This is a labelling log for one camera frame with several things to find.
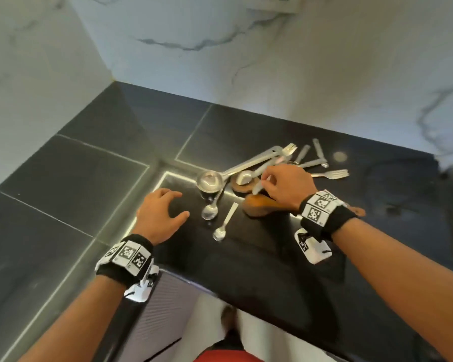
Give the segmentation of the person's left hand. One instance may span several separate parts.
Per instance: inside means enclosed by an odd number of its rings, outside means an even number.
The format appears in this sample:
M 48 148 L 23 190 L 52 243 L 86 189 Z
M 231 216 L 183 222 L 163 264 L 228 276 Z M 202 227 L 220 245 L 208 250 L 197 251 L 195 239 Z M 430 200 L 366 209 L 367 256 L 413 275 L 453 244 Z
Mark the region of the person's left hand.
M 148 194 L 136 215 L 136 223 L 132 234 L 146 238 L 153 246 L 167 241 L 175 233 L 168 231 L 169 205 L 182 197 L 181 192 L 159 188 Z

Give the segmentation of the person's right hand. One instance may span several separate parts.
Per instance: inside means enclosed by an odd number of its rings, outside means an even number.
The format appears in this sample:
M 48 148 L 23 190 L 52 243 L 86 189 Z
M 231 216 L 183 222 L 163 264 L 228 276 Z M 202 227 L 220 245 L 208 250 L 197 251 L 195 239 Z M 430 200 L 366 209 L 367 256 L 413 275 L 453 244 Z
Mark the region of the person's right hand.
M 289 212 L 299 215 L 302 203 L 318 192 L 310 173 L 292 164 L 279 164 L 284 166 L 284 192 L 281 200 L 271 198 L 266 205 L 268 214 L 274 212 Z

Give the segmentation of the person's left forearm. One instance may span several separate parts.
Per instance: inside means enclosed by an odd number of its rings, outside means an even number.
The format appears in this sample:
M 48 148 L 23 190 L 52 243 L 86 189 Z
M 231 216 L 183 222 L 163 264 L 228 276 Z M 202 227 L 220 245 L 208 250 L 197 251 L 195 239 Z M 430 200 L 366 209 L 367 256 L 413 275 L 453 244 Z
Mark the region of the person's left forearm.
M 94 277 L 18 362 L 92 362 L 126 289 Z

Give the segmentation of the person's right forearm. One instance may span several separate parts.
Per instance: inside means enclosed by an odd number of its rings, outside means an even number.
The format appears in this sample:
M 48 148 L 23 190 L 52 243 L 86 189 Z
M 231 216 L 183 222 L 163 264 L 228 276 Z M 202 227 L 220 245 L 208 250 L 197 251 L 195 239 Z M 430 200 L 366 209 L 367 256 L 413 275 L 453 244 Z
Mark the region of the person's right forearm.
M 453 271 L 357 218 L 331 237 L 384 302 L 453 362 Z

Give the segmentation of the brown wooden spatula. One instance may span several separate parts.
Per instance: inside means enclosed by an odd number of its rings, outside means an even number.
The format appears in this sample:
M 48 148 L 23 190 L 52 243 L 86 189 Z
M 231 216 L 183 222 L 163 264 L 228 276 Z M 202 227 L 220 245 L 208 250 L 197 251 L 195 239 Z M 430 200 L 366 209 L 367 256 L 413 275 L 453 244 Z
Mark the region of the brown wooden spatula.
M 265 195 L 249 194 L 245 198 L 242 208 L 250 217 L 264 217 L 269 215 L 266 212 L 266 205 L 269 201 L 271 198 Z M 302 219 L 306 219 L 308 224 L 312 221 L 317 225 L 326 225 L 332 219 L 346 221 L 366 215 L 362 208 L 346 206 L 342 200 L 325 191 L 317 192 L 307 198 L 301 206 L 302 211 L 299 215 Z

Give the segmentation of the large steel spoon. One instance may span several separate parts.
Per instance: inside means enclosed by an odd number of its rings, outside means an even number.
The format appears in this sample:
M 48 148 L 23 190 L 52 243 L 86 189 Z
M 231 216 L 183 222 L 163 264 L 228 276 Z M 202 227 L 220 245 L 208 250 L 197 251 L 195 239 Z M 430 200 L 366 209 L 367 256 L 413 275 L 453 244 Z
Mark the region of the large steel spoon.
M 273 158 L 269 159 L 264 164 L 260 165 L 254 171 L 252 171 L 252 170 L 242 171 L 237 176 L 236 184 L 241 185 L 241 186 L 242 185 L 246 185 L 246 184 L 250 183 L 254 178 L 261 176 L 262 173 L 265 171 L 265 169 L 268 166 L 278 165 L 278 164 L 284 163 L 286 160 L 290 159 L 290 157 L 291 157 L 290 155 L 287 155 L 287 156 L 286 155 L 276 156 L 276 157 L 273 157 Z

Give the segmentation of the dark round wooden spatula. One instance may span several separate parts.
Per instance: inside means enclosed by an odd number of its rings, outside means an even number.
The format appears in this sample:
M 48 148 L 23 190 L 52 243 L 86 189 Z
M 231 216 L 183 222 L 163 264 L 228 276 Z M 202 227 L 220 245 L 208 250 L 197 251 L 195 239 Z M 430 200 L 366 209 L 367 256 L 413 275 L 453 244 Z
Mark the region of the dark round wooden spatula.
M 237 184 L 237 178 L 238 178 L 237 174 L 230 177 L 230 186 L 231 186 L 232 190 L 237 194 L 251 193 L 252 190 L 254 189 L 254 187 L 257 185 L 257 183 L 260 182 L 259 177 L 255 177 L 249 183 L 240 185 L 240 184 Z

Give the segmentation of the steel teaspoon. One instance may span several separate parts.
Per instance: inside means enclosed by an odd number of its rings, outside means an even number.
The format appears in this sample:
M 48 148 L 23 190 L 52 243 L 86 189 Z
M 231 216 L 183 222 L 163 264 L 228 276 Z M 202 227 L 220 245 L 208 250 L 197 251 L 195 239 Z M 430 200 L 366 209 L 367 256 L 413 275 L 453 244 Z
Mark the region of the steel teaspoon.
M 225 219 L 223 220 L 223 223 L 220 227 L 215 229 L 213 232 L 213 239 L 216 241 L 222 241 L 226 237 L 226 227 L 229 224 L 231 218 L 235 214 L 239 204 L 234 202 L 232 206 L 230 207 L 230 210 L 228 214 L 226 215 Z
M 217 214 L 218 214 L 218 205 L 217 202 L 219 198 L 221 197 L 225 187 L 227 186 L 227 183 L 225 182 L 222 186 L 222 188 L 218 191 L 214 199 L 212 200 L 211 203 L 205 206 L 205 208 L 202 210 L 201 217 L 204 220 L 212 220 L 214 219 Z

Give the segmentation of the steel fork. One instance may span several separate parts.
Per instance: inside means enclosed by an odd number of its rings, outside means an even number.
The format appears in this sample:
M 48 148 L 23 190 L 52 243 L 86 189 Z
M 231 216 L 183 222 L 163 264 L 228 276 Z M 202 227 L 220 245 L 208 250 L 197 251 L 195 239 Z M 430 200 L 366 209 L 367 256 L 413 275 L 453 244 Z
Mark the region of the steel fork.
M 347 169 L 331 170 L 323 173 L 312 173 L 312 177 L 324 177 L 330 180 L 337 180 L 350 176 Z
M 290 161 L 293 153 L 296 151 L 297 145 L 294 143 L 288 144 L 286 147 L 283 148 L 281 154 L 276 159 L 276 164 L 287 163 Z

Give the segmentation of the steel ladle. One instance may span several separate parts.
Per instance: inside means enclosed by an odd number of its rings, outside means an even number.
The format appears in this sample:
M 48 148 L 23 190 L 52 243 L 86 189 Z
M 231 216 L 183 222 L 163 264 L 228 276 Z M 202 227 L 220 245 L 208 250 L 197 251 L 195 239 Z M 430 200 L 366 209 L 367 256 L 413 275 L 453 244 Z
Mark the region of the steel ladle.
M 223 185 L 229 180 L 232 175 L 247 170 L 257 164 L 264 163 L 267 160 L 278 156 L 282 153 L 282 151 L 283 148 L 281 146 L 273 146 L 270 149 L 261 152 L 257 156 L 254 156 L 247 161 L 244 161 L 223 172 L 205 170 L 197 177 L 196 187 L 205 194 L 218 193 L 218 191 L 223 188 Z

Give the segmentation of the right wrist marker band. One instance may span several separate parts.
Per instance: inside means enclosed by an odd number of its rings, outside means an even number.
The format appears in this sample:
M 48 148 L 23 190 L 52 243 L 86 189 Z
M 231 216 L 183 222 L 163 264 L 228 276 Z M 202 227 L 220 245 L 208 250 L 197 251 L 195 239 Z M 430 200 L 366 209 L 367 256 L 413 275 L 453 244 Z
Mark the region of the right wrist marker band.
M 306 197 L 299 209 L 301 227 L 294 233 L 294 238 L 311 264 L 331 257 L 332 234 L 348 220 L 358 217 L 344 201 L 327 190 Z

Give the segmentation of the wrist marker band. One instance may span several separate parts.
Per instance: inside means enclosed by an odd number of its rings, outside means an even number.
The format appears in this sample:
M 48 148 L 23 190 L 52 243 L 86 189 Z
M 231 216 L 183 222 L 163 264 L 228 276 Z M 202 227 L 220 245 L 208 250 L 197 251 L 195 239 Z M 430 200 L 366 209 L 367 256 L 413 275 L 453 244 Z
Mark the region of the wrist marker band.
M 301 227 L 294 233 L 294 238 L 311 264 L 331 257 L 332 234 L 348 220 L 358 217 L 344 201 L 327 190 L 306 197 L 299 209 Z
M 159 276 L 152 255 L 153 245 L 145 237 L 131 234 L 114 244 L 97 262 L 96 275 L 105 276 L 126 287 L 124 297 L 144 303 Z

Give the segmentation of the left wrist marker band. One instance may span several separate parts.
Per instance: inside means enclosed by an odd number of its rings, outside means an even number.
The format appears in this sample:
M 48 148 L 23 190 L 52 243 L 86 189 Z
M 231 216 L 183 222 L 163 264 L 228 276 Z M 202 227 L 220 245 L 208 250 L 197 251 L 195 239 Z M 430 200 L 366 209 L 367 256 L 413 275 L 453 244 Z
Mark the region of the left wrist marker band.
M 152 255 L 153 245 L 145 237 L 131 234 L 114 244 L 97 262 L 96 275 L 105 276 L 126 287 L 124 297 L 144 303 L 159 276 Z

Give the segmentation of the person's foot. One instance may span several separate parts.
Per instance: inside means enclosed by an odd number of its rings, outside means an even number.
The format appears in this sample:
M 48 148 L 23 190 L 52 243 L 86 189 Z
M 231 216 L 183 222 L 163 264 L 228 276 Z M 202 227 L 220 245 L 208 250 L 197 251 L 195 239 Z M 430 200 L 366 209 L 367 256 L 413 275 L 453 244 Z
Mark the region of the person's foot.
M 240 328 L 237 308 L 229 304 L 225 305 L 221 313 L 220 321 L 225 336 L 231 333 L 239 333 Z

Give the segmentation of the person's red clothing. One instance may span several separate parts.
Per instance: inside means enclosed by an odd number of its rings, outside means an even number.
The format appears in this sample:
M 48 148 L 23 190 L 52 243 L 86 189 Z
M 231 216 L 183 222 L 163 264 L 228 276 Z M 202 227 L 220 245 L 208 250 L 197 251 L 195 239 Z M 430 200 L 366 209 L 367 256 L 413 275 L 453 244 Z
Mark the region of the person's red clothing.
M 226 349 L 211 346 L 192 362 L 265 362 L 244 349 Z

